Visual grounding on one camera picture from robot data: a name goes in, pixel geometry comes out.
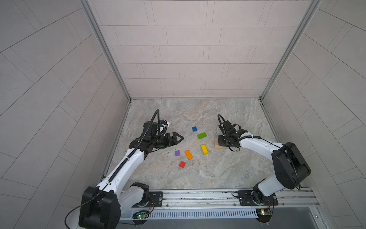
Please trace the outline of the orange wood block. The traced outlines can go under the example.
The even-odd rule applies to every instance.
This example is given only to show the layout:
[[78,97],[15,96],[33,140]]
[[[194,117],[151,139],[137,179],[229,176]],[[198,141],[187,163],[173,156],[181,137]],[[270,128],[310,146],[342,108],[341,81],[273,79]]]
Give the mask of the orange wood block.
[[187,156],[188,160],[193,159],[193,156],[189,150],[185,151],[185,155]]

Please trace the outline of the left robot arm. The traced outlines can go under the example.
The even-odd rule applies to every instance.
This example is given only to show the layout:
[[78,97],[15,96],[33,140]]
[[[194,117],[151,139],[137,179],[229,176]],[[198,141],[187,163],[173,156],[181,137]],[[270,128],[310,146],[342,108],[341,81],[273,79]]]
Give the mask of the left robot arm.
[[143,133],[134,139],[116,168],[96,187],[88,187],[82,196],[79,226],[85,229],[115,229],[121,215],[136,204],[149,203],[149,187],[133,183],[127,191],[123,187],[149,153],[178,145],[184,140],[180,134],[167,133],[166,120],[144,123]]

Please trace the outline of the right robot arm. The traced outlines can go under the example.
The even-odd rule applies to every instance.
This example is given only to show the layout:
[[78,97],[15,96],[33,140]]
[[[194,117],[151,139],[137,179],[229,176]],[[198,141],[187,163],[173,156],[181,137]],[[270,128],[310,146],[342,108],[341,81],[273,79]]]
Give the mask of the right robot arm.
[[275,193],[284,189],[301,190],[300,183],[311,174],[311,169],[294,143],[271,142],[230,123],[220,114],[217,117],[222,132],[218,136],[219,146],[233,152],[249,149],[268,158],[274,167],[274,174],[258,182],[250,193],[238,193],[236,198],[258,206],[274,205]]

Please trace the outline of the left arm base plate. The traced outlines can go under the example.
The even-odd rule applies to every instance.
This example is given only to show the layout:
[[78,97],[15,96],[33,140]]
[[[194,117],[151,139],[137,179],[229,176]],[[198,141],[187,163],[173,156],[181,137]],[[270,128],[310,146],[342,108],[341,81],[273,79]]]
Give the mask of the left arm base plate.
[[148,195],[143,194],[142,200],[133,205],[133,208],[148,208],[154,205],[155,207],[161,207],[163,202],[163,192],[153,191],[149,192]]

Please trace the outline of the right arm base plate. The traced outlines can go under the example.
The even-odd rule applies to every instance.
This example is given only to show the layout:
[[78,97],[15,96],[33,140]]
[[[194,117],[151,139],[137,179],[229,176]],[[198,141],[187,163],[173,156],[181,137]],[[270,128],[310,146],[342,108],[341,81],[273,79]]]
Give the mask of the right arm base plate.
[[278,205],[278,199],[276,194],[272,194],[268,197],[262,197],[261,200],[255,201],[252,195],[252,190],[239,190],[233,193],[233,197],[239,199],[240,206],[269,206]]

